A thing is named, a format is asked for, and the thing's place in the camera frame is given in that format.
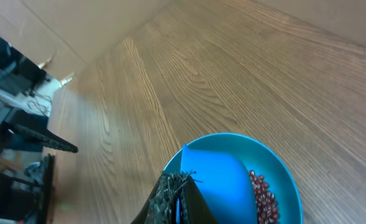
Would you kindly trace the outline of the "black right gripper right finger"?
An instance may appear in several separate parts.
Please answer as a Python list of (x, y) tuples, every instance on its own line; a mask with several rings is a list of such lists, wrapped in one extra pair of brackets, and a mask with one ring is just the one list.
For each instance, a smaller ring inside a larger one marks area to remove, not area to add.
[(195, 171), (180, 172), (178, 186), (178, 223), (181, 224), (218, 224), (204, 200), (196, 180)]

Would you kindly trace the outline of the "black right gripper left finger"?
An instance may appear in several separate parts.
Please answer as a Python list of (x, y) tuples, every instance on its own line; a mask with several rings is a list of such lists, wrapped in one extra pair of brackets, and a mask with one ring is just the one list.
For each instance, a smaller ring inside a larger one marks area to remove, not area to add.
[(132, 224), (172, 224), (176, 223), (178, 188), (181, 177), (162, 172), (141, 211)]

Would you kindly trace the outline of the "blue plastic measuring scoop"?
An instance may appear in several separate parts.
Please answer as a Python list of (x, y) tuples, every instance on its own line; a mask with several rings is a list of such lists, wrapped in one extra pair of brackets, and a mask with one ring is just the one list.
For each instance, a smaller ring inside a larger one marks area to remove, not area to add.
[(193, 172), (194, 184), (218, 223), (257, 223), (254, 190), (240, 160), (227, 153), (184, 145), (180, 170)]

